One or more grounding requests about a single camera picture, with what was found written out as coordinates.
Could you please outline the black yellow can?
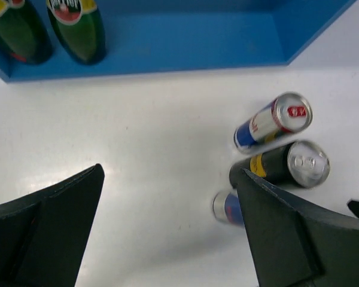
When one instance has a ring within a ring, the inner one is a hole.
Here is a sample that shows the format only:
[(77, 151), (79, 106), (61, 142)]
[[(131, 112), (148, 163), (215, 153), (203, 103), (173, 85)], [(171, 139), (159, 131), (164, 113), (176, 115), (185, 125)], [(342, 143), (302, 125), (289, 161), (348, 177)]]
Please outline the black yellow can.
[(328, 178), (330, 160), (316, 143), (299, 140), (236, 162), (229, 171), (233, 188), (245, 169), (274, 185), (313, 188)]

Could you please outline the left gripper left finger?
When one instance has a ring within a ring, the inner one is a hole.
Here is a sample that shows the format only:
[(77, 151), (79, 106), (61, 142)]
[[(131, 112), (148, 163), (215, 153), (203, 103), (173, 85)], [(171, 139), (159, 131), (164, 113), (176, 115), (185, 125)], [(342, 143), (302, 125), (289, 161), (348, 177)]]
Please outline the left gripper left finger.
[(96, 164), (0, 204), (0, 286), (74, 286), (105, 174)]

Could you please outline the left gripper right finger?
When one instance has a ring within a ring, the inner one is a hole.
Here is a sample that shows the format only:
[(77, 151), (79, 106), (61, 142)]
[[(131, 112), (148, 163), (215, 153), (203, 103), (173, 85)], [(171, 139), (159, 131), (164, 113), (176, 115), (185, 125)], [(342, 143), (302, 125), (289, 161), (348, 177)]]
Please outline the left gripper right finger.
[(244, 170), (237, 192), (260, 286), (359, 286), (359, 218)]

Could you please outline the silver blue can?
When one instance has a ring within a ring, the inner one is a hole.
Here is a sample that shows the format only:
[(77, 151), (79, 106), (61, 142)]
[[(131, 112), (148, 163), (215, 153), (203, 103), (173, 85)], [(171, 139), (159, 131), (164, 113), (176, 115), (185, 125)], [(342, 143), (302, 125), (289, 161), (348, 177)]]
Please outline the silver blue can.
[(236, 190), (218, 192), (212, 200), (212, 213), (217, 221), (244, 227), (244, 219)]
[(304, 131), (312, 119), (307, 99), (301, 94), (286, 92), (237, 127), (233, 140), (240, 152), (251, 154), (269, 142)]

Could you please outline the green bottle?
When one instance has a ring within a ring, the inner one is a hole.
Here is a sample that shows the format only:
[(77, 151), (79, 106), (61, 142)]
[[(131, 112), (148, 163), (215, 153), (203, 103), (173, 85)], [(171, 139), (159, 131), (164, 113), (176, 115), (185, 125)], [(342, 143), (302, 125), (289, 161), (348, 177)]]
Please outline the green bottle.
[(30, 1), (0, 1), (0, 49), (30, 65), (52, 56), (50, 37)]
[(107, 52), (105, 29), (93, 0), (48, 0), (48, 17), (67, 53), (78, 63), (94, 65)]

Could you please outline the silver blue can front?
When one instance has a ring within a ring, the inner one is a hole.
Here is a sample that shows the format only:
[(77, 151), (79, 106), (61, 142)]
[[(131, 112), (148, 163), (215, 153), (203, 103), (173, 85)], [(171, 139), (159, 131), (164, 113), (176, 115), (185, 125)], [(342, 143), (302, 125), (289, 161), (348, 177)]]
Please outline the silver blue can front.
[(212, 213), (217, 221), (244, 227), (244, 219), (236, 190), (218, 192), (212, 200)]

